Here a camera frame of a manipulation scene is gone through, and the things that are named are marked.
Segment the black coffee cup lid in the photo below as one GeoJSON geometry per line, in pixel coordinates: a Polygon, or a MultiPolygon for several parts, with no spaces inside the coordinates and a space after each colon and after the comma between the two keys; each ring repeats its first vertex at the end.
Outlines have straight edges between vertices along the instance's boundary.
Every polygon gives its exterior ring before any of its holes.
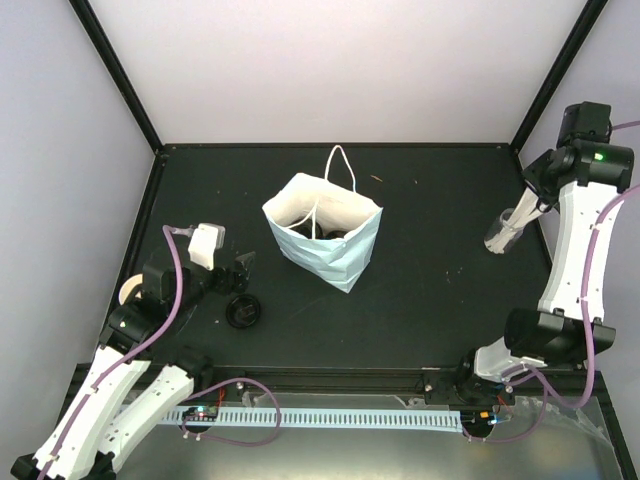
{"type": "Polygon", "coordinates": [[[226,307],[225,317],[229,325],[245,329],[254,325],[261,317],[262,307],[258,298],[251,294],[240,294],[226,307]]]}

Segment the black paper coffee cup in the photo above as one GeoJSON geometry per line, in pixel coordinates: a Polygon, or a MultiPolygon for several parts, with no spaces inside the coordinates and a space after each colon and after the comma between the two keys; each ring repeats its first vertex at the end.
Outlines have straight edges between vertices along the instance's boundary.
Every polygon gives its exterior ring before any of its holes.
{"type": "Polygon", "coordinates": [[[321,239],[323,236],[321,226],[313,219],[312,216],[298,219],[290,225],[288,229],[297,232],[307,239],[321,239]]]}
{"type": "Polygon", "coordinates": [[[336,240],[336,239],[344,239],[348,230],[343,229],[334,229],[331,231],[326,231],[323,233],[323,240],[336,240]]]}

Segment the light blue paper bag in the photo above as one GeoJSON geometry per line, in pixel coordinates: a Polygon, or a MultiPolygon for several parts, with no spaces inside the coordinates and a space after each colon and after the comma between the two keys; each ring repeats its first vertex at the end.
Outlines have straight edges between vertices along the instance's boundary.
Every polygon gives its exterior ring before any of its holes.
{"type": "Polygon", "coordinates": [[[286,259],[348,293],[370,262],[383,208],[357,191],[356,176],[346,152],[336,145],[329,153],[323,176],[295,174],[263,204],[262,211],[286,259]],[[329,180],[332,160],[337,154],[351,177],[348,188],[329,180]],[[348,233],[344,239],[307,239],[288,229],[298,219],[310,216],[323,233],[334,229],[348,233]]]}

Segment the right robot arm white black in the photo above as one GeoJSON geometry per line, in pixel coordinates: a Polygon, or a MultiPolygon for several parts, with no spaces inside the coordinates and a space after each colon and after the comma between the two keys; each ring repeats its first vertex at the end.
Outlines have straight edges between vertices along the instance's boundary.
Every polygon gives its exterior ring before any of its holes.
{"type": "Polygon", "coordinates": [[[604,325],[603,284],[616,217],[629,194],[635,155],[611,142],[607,104],[584,101],[563,114],[556,146],[523,171],[524,192],[505,210],[484,239],[504,254],[525,227],[552,210],[560,227],[552,268],[534,310],[515,309],[504,334],[470,351],[459,363],[454,388],[466,404],[480,405],[501,387],[547,367],[583,365],[588,399],[595,382],[595,357],[609,349],[616,331],[604,325]]]}

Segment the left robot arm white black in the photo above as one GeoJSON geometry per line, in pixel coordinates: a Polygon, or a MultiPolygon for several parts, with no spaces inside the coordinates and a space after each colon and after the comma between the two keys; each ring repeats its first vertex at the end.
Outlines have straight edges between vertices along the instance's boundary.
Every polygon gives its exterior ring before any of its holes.
{"type": "Polygon", "coordinates": [[[86,377],[54,432],[34,453],[18,457],[16,479],[114,479],[159,420],[189,396],[214,388],[211,360],[183,347],[129,407],[123,402],[149,369],[162,336],[181,328],[182,314],[207,294],[247,299],[254,253],[230,267],[181,260],[182,247],[153,254],[122,286],[86,377]]]}

